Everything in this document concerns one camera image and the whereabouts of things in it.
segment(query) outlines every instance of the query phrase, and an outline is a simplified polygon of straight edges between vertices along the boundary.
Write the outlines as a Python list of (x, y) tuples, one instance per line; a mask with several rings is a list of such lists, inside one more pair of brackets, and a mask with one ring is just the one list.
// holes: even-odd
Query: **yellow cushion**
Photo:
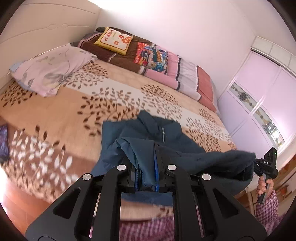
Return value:
[(125, 55), (132, 39), (133, 36), (123, 34), (107, 27), (103, 34), (99, 37), (98, 41), (96, 41), (94, 44)]

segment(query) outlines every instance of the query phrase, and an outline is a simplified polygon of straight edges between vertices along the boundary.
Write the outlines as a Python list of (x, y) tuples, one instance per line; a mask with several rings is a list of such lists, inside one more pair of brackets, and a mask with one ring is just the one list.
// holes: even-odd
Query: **device handle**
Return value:
[[(270, 187), (270, 184), (267, 184), (266, 183), (266, 180), (268, 179), (267, 178), (267, 176), (266, 176), (266, 174), (265, 173), (263, 173), (263, 175), (262, 175), (263, 177), (264, 177), (264, 182), (265, 182), (265, 187), (266, 187), (266, 192), (268, 191), (268, 189), (269, 189), (269, 187)], [(265, 200), (266, 200), (266, 192), (264, 192), (263, 194), (261, 194), (261, 195), (258, 195), (258, 203), (260, 203), (260, 204), (264, 204), (265, 203)]]

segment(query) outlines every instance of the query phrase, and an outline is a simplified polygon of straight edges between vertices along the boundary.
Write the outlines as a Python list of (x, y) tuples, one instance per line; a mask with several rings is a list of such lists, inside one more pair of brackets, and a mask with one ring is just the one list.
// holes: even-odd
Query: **wooden cabinet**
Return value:
[(279, 155), (296, 134), (296, 78), (251, 52), (234, 79), (218, 99), (225, 128), (239, 150)]

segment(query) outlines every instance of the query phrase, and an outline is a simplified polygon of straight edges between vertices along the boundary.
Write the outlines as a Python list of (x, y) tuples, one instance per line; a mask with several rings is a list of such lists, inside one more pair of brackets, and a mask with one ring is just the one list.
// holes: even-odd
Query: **glass panel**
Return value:
[(276, 128), (275, 124), (268, 117), (265, 111), (261, 107), (259, 107), (258, 110), (254, 113), (254, 117), (262, 126), (263, 130), (273, 143), (274, 147), (276, 149), (279, 149), (279, 147), (284, 144), (285, 141), (279, 130)]
[(230, 88), (230, 91), (244, 104), (249, 111), (251, 111), (257, 102), (251, 98), (242, 88), (240, 88), (236, 83)]

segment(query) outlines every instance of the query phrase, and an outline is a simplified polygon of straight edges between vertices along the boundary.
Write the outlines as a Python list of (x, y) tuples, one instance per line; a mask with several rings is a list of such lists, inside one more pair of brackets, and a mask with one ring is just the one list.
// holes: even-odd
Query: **dark blue jacket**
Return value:
[[(141, 178), (140, 190), (155, 191), (154, 142), (160, 145), (161, 153), (170, 157), (170, 164), (194, 175), (209, 173), (233, 195), (252, 180), (254, 153), (238, 150), (206, 153), (182, 133), (179, 123), (151, 116), (146, 111), (141, 111), (136, 120), (103, 123), (101, 156), (91, 173), (94, 176), (105, 174), (127, 156)], [(171, 194), (137, 192), (122, 197), (130, 201), (172, 205)]]

